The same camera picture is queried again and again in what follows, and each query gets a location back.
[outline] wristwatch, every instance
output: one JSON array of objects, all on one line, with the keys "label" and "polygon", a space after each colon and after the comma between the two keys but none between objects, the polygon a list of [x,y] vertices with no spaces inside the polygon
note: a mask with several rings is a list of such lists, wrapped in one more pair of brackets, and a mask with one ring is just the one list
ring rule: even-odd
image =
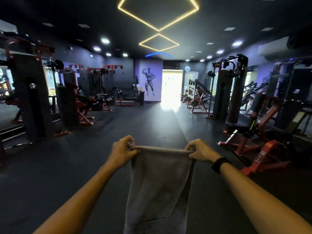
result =
[{"label": "wristwatch", "polygon": [[223,163],[225,163],[225,162],[228,162],[229,164],[232,164],[226,157],[221,157],[221,158],[218,158],[218,159],[215,161],[215,163],[212,165],[211,168],[212,168],[216,173],[220,174],[220,167],[221,167],[221,165],[222,165]]}]

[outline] diamond-shaped light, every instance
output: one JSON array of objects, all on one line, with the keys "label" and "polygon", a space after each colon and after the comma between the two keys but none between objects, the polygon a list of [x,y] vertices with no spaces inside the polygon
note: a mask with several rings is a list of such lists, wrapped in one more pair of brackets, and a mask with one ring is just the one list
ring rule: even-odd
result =
[{"label": "diamond-shaped light", "polygon": [[134,14],[131,14],[130,12],[126,11],[125,9],[123,9],[121,6],[122,4],[125,2],[125,0],[121,0],[120,3],[118,4],[118,9],[123,11],[124,13],[130,15],[131,17],[137,19],[138,21],[142,22],[143,24],[146,24],[147,26],[151,27],[152,29],[156,30],[156,31],[161,31],[164,30],[165,28],[169,27],[170,25],[173,25],[174,23],[177,23],[178,21],[184,19],[185,17],[195,13],[196,11],[199,10],[199,7],[197,5],[197,3],[195,2],[195,0],[189,0],[191,2],[191,5],[194,7],[191,11],[185,13],[184,15],[178,17],[177,19],[173,20],[172,22],[166,24],[164,27],[157,29],[156,27],[152,26],[150,23],[147,23],[146,21],[140,19],[139,17],[135,16]]},{"label": "diamond-shaped light", "polygon": [[[152,48],[152,47],[149,47],[149,46],[144,45],[144,43],[146,43],[147,41],[149,41],[149,40],[151,40],[151,39],[153,39],[153,38],[155,38],[155,37],[157,37],[157,36],[161,36],[161,37],[163,37],[163,38],[169,40],[170,42],[174,43],[175,45],[174,45],[173,47],[165,48],[165,49],[162,49],[162,50],[158,50],[158,49],[155,49],[155,48]],[[145,39],[143,42],[140,42],[139,45],[140,45],[140,46],[143,46],[143,47],[146,47],[146,48],[149,48],[149,49],[152,49],[152,50],[157,51],[157,52],[162,52],[162,51],[165,51],[165,50],[167,50],[167,49],[180,46],[180,44],[178,44],[178,43],[176,43],[176,42],[173,42],[171,39],[168,39],[167,37],[165,37],[165,36],[163,36],[163,35],[161,35],[161,34],[156,34],[156,35],[154,35],[154,36],[152,36],[152,37],[150,37],[150,38],[148,38],[148,39]]]}]

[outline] black ceiling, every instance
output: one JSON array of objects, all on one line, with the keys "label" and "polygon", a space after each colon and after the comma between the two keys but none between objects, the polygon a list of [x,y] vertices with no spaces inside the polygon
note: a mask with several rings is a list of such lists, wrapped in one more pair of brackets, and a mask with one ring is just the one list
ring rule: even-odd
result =
[{"label": "black ceiling", "polygon": [[[193,60],[206,59],[208,55],[216,56],[219,49],[229,53],[236,40],[242,40],[241,47],[244,47],[287,36],[312,23],[310,0],[195,0],[199,11],[158,32],[120,11],[117,8],[120,1],[2,0],[0,19],[10,22],[10,16],[14,15],[27,20],[38,31],[51,31],[52,28],[58,38],[90,51],[97,45],[102,48],[103,55],[110,52],[113,56],[120,56],[127,52],[133,58],[154,53],[139,43],[160,33],[180,45],[164,51],[173,58],[159,54],[155,57],[179,60],[191,56],[195,57]],[[189,0],[125,0],[122,7],[156,28],[194,9]],[[42,23],[51,23],[55,27],[46,27]],[[87,24],[90,28],[78,24]],[[235,29],[224,31],[227,27]],[[274,29],[260,31],[266,27]],[[111,44],[104,46],[101,37],[109,38]],[[159,36],[145,44],[158,50],[174,45]]]}]

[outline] gym towel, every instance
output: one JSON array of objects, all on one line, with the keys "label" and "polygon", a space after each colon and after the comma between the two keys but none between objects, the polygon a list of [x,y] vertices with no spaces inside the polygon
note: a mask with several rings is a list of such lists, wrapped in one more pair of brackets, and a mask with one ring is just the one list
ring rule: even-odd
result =
[{"label": "gym towel", "polygon": [[124,234],[184,234],[194,161],[192,151],[130,146],[131,185]]}]

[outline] doorway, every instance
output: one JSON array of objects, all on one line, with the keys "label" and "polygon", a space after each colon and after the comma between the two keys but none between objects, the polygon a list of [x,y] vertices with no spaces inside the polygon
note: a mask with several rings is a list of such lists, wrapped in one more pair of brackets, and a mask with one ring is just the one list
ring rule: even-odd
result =
[{"label": "doorway", "polygon": [[180,106],[182,79],[183,70],[163,70],[161,90],[163,106],[168,108]]}]

